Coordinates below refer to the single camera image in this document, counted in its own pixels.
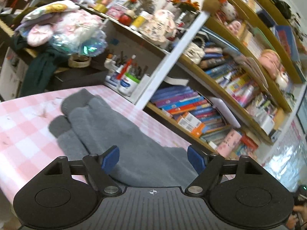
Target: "pink box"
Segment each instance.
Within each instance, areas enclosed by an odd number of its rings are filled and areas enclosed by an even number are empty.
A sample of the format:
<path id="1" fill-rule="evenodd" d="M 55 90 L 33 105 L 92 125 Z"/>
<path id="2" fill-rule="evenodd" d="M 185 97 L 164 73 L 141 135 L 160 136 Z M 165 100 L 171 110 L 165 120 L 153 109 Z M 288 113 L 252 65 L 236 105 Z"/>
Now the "pink box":
<path id="1" fill-rule="evenodd" d="M 224 141 L 216 148 L 216 151 L 223 157 L 228 157 L 231 151 L 238 145 L 242 135 L 232 129 L 225 137 Z"/>

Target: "white shelf post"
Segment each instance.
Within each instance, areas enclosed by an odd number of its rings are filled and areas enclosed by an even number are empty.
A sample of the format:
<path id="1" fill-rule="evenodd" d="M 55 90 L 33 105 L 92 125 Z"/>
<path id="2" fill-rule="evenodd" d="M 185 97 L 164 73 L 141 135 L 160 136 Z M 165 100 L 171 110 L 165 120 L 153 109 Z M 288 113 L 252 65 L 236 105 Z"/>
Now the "white shelf post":
<path id="1" fill-rule="evenodd" d="M 164 78 L 167 76 L 171 68 L 175 65 L 183 51 L 194 39 L 195 35 L 198 33 L 200 28 L 204 25 L 206 20 L 209 18 L 210 14 L 208 12 L 202 11 L 198 17 L 195 19 L 193 24 L 190 26 L 188 31 L 181 38 L 177 46 L 173 51 L 166 55 L 163 60 L 160 62 L 156 70 L 151 75 L 149 84 L 141 95 L 139 100 L 136 102 L 135 106 L 139 109 L 144 109 L 148 101 L 153 96 L 154 92 L 158 89 L 159 85 L 162 83 Z"/>

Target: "person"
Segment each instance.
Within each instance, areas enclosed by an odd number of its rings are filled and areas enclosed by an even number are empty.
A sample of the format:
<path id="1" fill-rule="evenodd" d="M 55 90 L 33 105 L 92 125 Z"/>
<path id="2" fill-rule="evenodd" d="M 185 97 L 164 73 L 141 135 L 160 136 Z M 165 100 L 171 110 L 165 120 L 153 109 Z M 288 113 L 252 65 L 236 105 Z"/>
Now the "person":
<path id="1" fill-rule="evenodd" d="M 307 206 L 306 205 L 304 205 L 304 206 L 294 206 L 293 211 L 300 213 L 301 216 L 302 216 L 303 222 L 304 223 L 307 222 Z M 298 222 L 297 216 L 296 215 L 290 215 L 290 217 L 289 217 L 289 219 L 286 223 L 286 227 L 288 229 L 294 229 L 297 222 Z"/>

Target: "metal screw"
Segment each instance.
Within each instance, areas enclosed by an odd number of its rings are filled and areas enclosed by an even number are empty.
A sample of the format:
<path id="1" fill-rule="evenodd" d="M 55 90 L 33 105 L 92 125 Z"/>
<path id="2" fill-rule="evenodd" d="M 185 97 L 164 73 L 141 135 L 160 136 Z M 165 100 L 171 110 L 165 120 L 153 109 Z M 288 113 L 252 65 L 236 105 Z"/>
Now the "metal screw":
<path id="1" fill-rule="evenodd" d="M 199 194 L 203 191 L 203 189 L 199 186 L 191 186 L 188 188 L 188 191 L 192 194 Z"/>
<path id="2" fill-rule="evenodd" d="M 114 194 L 116 192 L 118 192 L 118 187 L 115 187 L 115 186 L 108 186 L 108 187 L 105 187 L 104 191 L 108 194 Z"/>

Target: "white handbag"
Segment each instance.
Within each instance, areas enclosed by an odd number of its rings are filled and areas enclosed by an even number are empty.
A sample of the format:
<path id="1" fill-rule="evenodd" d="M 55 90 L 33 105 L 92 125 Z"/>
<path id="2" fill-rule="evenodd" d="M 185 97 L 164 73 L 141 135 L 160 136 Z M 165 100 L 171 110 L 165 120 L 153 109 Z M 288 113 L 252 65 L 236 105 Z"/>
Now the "white handbag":
<path id="1" fill-rule="evenodd" d="M 203 56 L 205 55 L 205 41 L 203 38 L 196 36 L 194 39 L 200 39 L 202 42 L 202 46 L 199 47 L 195 43 L 191 42 L 190 45 L 185 49 L 184 55 L 187 56 L 191 61 L 193 61 L 196 65 L 198 65 Z"/>

